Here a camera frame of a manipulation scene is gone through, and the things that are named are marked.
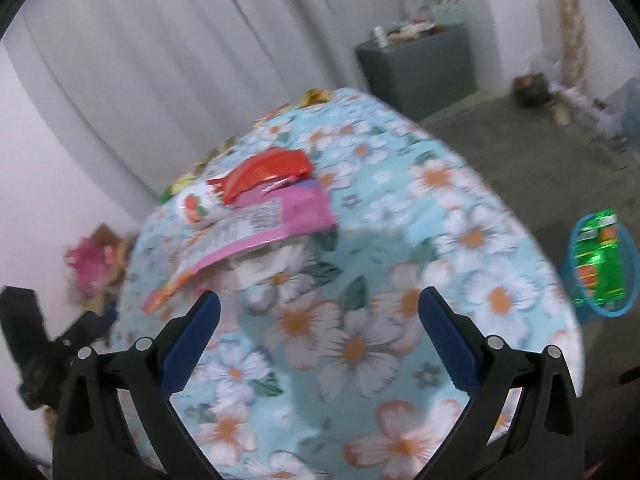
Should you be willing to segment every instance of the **silver screw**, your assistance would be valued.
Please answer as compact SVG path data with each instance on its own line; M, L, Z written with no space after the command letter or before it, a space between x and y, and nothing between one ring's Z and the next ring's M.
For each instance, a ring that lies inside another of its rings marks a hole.
M486 340L487 344L494 350L500 350L504 346L504 341L497 335L491 335Z
M136 341L136 350L145 351L148 348L151 348L153 341L149 337L141 337Z
M78 350L78 357L80 359L87 359L90 355L91 355L90 346L83 346L81 349Z
M558 359L562 355L562 352L560 351L560 349L555 345L551 345L549 348L546 349L546 351L549 352L549 355L554 359Z

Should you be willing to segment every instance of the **blue gripper pad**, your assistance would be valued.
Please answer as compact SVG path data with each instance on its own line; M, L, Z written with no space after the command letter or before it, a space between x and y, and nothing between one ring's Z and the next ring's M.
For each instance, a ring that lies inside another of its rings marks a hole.
M220 322L220 308L218 295L209 294L164 356L159 387L165 399L186 386Z
M418 298L418 316L442 359L453 385L473 397L480 388L480 363L453 322L455 314L444 300L424 289Z

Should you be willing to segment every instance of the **red plastic wrapper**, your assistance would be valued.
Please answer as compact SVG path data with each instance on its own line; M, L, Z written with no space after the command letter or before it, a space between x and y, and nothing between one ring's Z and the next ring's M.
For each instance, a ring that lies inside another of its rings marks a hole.
M311 177L313 164L302 150L285 150L273 147L250 156L246 161L222 178L207 180L217 192L222 193L222 203L231 205L238 195L268 181Z

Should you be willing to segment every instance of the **floral tablecloth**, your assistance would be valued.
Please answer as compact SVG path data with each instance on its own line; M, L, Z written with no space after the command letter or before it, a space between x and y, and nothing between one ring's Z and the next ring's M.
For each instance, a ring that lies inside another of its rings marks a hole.
M428 285L485 335L531 351L558 345L580 391L580 329L555 269L463 158L375 98L341 89L268 119L202 178L273 145L308 153L338 228L214 266L146 314L193 237L169 202L132 254L111 337L112 349L128 348L201 291L220 294L220 325L171 402L226 478L412 478L467 401L418 320ZM141 454L157 465L122 401Z

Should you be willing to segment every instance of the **barcode label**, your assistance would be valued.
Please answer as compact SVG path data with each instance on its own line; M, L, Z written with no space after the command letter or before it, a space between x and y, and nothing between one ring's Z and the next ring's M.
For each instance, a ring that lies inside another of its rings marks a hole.
M271 231L281 225L282 201L279 198L247 207L240 214L218 222L209 232L186 248L174 278L191 269L201 259L228 245Z

